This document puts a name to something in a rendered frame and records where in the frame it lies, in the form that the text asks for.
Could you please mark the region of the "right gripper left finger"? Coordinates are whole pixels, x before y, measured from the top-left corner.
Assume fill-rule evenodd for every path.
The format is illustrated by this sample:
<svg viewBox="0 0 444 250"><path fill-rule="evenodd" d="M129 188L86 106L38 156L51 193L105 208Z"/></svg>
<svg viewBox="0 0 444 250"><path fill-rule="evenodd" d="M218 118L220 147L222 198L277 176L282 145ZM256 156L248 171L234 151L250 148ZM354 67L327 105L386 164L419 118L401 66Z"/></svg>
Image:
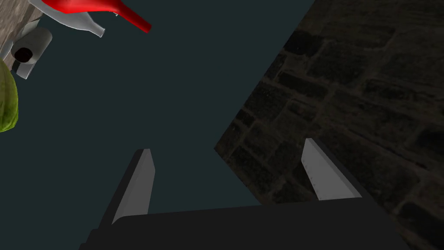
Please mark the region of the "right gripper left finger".
<svg viewBox="0 0 444 250"><path fill-rule="evenodd" d="M150 149L136 150L100 221L99 228L111 226L122 217L147 214L154 177L155 166Z"/></svg>

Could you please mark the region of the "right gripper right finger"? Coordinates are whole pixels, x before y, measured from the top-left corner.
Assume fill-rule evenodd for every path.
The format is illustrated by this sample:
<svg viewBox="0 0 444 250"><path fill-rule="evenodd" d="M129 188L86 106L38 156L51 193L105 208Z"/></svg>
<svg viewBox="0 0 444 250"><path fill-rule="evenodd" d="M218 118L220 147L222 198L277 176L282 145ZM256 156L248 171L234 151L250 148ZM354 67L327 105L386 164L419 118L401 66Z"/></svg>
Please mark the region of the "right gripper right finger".
<svg viewBox="0 0 444 250"><path fill-rule="evenodd" d="M312 138L305 140L301 163L318 200L361 197L344 174Z"/></svg>

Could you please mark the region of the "green round fruit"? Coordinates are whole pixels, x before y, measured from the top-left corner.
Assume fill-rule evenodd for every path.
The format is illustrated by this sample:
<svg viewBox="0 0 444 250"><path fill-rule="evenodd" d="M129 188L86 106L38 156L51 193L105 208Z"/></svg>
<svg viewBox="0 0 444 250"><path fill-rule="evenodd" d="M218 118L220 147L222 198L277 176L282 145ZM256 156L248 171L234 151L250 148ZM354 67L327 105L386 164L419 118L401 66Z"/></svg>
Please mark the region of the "green round fruit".
<svg viewBox="0 0 444 250"><path fill-rule="evenodd" d="M18 121L18 92L10 70L0 60L0 132L15 127Z"/></svg>

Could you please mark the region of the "grey mug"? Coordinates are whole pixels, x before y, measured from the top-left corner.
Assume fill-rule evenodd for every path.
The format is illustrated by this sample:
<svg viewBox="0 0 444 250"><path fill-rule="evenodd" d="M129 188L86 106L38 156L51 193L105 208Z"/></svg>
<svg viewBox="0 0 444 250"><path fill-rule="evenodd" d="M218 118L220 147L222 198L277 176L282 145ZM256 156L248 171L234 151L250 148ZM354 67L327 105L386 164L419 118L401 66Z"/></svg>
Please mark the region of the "grey mug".
<svg viewBox="0 0 444 250"><path fill-rule="evenodd" d="M52 34L46 28L23 28L10 50L14 58L12 70L19 77L27 79L51 41Z"/></svg>

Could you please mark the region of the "white bottle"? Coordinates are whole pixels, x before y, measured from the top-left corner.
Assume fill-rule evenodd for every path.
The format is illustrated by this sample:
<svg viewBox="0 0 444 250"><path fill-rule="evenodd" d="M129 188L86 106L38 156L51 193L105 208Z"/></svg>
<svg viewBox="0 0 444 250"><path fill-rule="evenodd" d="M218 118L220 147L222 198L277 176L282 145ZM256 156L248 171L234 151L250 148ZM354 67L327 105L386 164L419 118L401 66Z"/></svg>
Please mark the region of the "white bottle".
<svg viewBox="0 0 444 250"><path fill-rule="evenodd" d="M105 29L98 25L87 12L62 13L43 3L42 0L27 1L43 14L70 28L89 31L98 37L102 37L105 32Z"/></svg>

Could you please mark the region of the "red bottle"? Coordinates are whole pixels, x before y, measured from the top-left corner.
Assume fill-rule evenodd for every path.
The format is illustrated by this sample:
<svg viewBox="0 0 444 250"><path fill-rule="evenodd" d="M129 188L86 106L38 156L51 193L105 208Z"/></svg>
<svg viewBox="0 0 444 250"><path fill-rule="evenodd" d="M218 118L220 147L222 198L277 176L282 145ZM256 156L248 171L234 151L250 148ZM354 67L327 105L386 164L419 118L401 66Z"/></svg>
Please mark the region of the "red bottle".
<svg viewBox="0 0 444 250"><path fill-rule="evenodd" d="M62 13L113 12L137 26L145 33L151 24L127 7L121 0L42 0L45 4Z"/></svg>

